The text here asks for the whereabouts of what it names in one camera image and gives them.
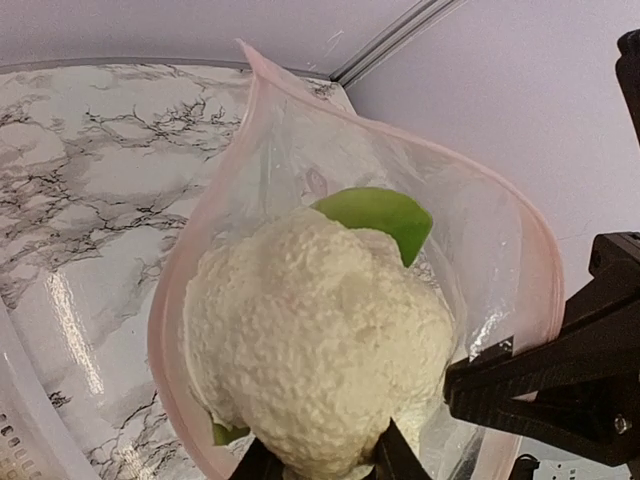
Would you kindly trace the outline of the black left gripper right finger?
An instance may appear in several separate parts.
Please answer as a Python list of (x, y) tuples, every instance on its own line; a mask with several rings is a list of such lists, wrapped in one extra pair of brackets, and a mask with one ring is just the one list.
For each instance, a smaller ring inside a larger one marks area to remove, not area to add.
[(374, 449), (372, 478), (377, 480), (430, 480), (396, 423), (379, 437)]

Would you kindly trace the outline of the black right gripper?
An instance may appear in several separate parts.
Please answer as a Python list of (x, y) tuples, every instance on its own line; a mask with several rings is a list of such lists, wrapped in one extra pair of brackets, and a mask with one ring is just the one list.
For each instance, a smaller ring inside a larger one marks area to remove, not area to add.
[(614, 93), (599, 113), (596, 128), (602, 150), (593, 171), (595, 205), (589, 236), (589, 271), (596, 275), (614, 252), (639, 249), (639, 31), (616, 40), (610, 62)]

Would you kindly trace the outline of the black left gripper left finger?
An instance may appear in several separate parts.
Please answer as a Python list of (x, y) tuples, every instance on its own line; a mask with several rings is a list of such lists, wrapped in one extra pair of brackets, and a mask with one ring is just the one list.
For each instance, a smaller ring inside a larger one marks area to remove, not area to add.
[(254, 439), (234, 470), (234, 480), (282, 480), (283, 472), (283, 463)]

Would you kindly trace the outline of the white toy cauliflower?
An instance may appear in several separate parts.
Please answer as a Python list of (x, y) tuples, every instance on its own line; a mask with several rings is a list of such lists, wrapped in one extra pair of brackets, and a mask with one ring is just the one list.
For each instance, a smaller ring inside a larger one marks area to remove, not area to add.
[(340, 191), (207, 251), (186, 289), (184, 351), (216, 423), (295, 477), (353, 479), (396, 423), (416, 444), (456, 343), (411, 266), (432, 226), (412, 198)]

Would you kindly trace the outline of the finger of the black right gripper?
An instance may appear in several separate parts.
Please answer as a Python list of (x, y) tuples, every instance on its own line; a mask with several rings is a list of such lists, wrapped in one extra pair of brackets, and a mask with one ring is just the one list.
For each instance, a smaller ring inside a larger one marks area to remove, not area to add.
[(583, 319), (513, 355), (463, 360), (446, 372), (452, 417), (532, 438), (604, 465), (639, 457), (639, 312)]

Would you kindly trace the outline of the clear zip top bag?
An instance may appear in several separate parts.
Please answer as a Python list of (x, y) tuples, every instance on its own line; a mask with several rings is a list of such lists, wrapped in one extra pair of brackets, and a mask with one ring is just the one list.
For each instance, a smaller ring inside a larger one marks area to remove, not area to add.
[(477, 356), (511, 339), (523, 352), (556, 338), (564, 314), (557, 242), (540, 212), (494, 171), (451, 150), (312, 95), (292, 73), (246, 47), (247, 110), (162, 270), (148, 321), (148, 359), (161, 403), (196, 467), (226, 479), (246, 442), (214, 442), (210, 414), (184, 359), (184, 296), (201, 256), (263, 222), (353, 186), (417, 200), (432, 215), (421, 252), (456, 321), (458, 351)]

